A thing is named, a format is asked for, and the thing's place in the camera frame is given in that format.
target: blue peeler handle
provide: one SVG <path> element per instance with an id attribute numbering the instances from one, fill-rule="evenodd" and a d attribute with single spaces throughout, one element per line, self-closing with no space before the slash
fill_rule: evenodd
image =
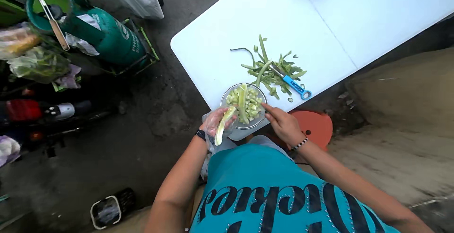
<path id="1" fill-rule="evenodd" d="M 301 95 L 301 99 L 309 100 L 309 98 L 312 96 L 311 91 L 302 88 L 300 85 L 298 85 L 298 83 L 296 83 L 292 78 L 290 78 L 290 76 L 286 75 L 282 79 Z"/>

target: vegetable peeler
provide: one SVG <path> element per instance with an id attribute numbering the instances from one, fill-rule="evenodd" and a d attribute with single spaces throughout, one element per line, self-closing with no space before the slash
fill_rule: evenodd
<path id="1" fill-rule="evenodd" d="M 298 83 L 296 83 L 290 76 L 285 74 L 284 72 L 281 71 L 277 66 L 270 64 L 270 69 L 273 70 L 277 75 L 279 75 L 283 81 L 285 81 L 287 84 L 289 84 L 294 90 L 298 92 L 298 94 L 301 95 L 301 99 L 303 100 L 309 100 L 309 98 L 312 96 L 312 92 L 309 90 L 305 90 L 302 88 Z"/>

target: white folding table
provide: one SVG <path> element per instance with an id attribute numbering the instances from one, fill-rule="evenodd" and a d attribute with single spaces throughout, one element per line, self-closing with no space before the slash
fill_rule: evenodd
<path id="1" fill-rule="evenodd" d="M 219 0 L 177 33 L 171 48 L 214 109 L 231 85 L 256 79 L 240 66 L 251 65 L 251 56 L 230 49 L 252 51 L 259 34 L 268 38 L 269 58 L 289 50 L 299 56 L 292 62 L 307 70 L 300 83 L 315 96 L 452 12 L 454 0 Z M 289 102 L 279 88 L 280 100 L 261 88 L 271 106 L 287 112 L 304 102 L 296 92 Z M 268 123 L 229 137 L 240 140 Z"/>

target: hand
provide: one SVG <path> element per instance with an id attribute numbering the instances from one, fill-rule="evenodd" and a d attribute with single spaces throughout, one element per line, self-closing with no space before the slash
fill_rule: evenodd
<path id="1" fill-rule="evenodd" d="M 277 136 L 288 146 L 294 147 L 306 139 L 295 117 L 266 103 L 262 103 L 262 106 L 268 111 L 265 117 L 270 121 Z"/>
<path id="2" fill-rule="evenodd" d="M 218 130 L 219 123 L 224 116 L 224 113 L 228 110 L 228 107 L 219 107 L 208 114 L 203 115 L 203 123 L 199 127 L 200 130 L 203 130 L 206 134 L 214 137 L 216 131 Z M 226 122 L 225 129 L 229 129 L 230 125 L 233 124 L 236 120 L 236 115 L 233 115 L 230 120 Z"/>

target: bag of vegetables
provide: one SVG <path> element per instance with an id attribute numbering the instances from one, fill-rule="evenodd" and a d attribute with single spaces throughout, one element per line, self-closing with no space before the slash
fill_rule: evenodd
<path id="1" fill-rule="evenodd" d="M 7 61 L 11 72 L 19 78 L 49 84 L 70 71 L 70 61 L 51 50 L 36 46 L 25 55 Z"/>

